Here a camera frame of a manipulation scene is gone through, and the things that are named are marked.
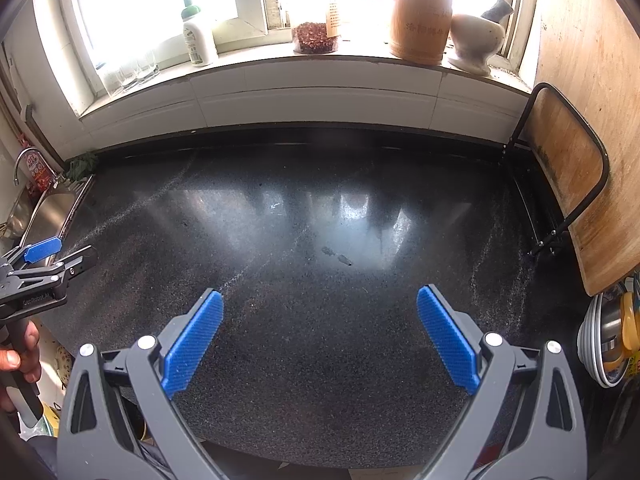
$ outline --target green bottle cap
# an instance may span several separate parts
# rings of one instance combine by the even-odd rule
[[[190,18],[191,16],[195,16],[197,13],[201,11],[200,7],[197,5],[193,5],[191,0],[183,0],[184,1],[184,9],[181,12],[181,16],[183,20]]]

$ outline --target stainless steel sink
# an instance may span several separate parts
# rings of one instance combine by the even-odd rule
[[[76,182],[71,186],[59,184],[55,189],[42,195],[31,220],[22,236],[22,246],[33,244],[57,236],[64,240],[73,216],[82,199],[89,191],[94,176],[84,182]],[[38,262],[36,266],[49,265],[55,256]]]

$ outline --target silver screw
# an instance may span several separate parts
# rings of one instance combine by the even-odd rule
[[[80,355],[82,357],[89,357],[94,353],[94,346],[91,343],[86,343],[80,347]]]
[[[502,344],[502,336],[495,332],[489,332],[484,336],[484,340],[489,346],[500,346]]]
[[[552,354],[559,354],[562,350],[560,343],[558,341],[547,341],[546,349],[549,350]]]
[[[153,348],[153,345],[156,344],[156,338],[152,335],[143,335],[140,339],[138,339],[138,346],[143,350],[149,350]]]

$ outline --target faucet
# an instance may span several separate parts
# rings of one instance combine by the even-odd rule
[[[15,159],[15,165],[14,165],[14,186],[20,186],[20,181],[18,180],[18,164],[20,164],[20,160],[22,160],[22,158],[29,152],[36,152],[37,154],[40,155],[40,158],[42,159],[44,165],[47,167],[47,169],[51,172],[52,176],[53,176],[53,187],[56,187],[58,185],[58,182],[60,180],[61,175],[56,173],[53,168],[49,165],[49,163],[47,162],[47,159],[44,158],[44,155],[42,155],[42,152],[38,149],[38,148],[34,148],[33,146],[31,146],[30,148],[25,148],[24,150],[22,150],[20,152],[20,155],[18,155],[18,158]]]

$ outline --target cutting board stand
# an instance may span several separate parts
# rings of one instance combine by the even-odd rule
[[[591,141],[596,146],[602,160],[602,173],[599,180],[568,215],[562,216],[562,213],[560,213],[560,221],[556,221],[554,218],[550,218],[554,216],[553,214],[543,215],[546,216],[546,223],[543,223],[542,225],[549,226],[546,233],[545,231],[543,231],[544,228],[541,228],[541,218],[538,211],[540,209],[541,197],[535,196],[536,193],[535,191],[532,192],[530,183],[529,185],[527,185],[523,181],[522,174],[518,171],[518,167],[520,165],[516,163],[518,160],[521,160],[521,158],[518,157],[518,152],[521,151],[520,148],[528,147],[528,144],[520,139],[520,134],[522,133],[525,124],[527,123],[527,119],[529,118],[529,115],[533,110],[533,106],[536,103],[536,98],[543,90],[551,92],[566,107],[566,109],[571,112],[586,135],[589,136]],[[530,238],[532,238],[532,248],[529,251],[530,256],[536,256],[543,250],[548,250],[551,254],[554,254],[555,250],[562,246],[562,240],[564,237],[566,237],[565,233],[568,232],[569,226],[596,199],[596,197],[604,189],[607,180],[609,179],[609,155],[607,155],[607,149],[604,147],[604,144],[600,140],[600,137],[598,137],[591,125],[575,108],[575,106],[571,104],[569,99],[567,99],[564,94],[562,94],[562,92],[558,90],[558,88],[547,82],[538,83],[531,92],[529,100],[527,101],[527,105],[525,106],[522,115],[520,116],[520,120],[518,121],[516,128],[511,134],[509,141],[504,145],[502,149],[502,160],[500,163],[506,169],[509,176],[513,180],[516,195],[524,206],[523,208],[521,208],[521,210],[524,212],[527,228],[530,228],[527,230],[530,234]],[[542,195],[548,196],[548,192],[543,192]]]

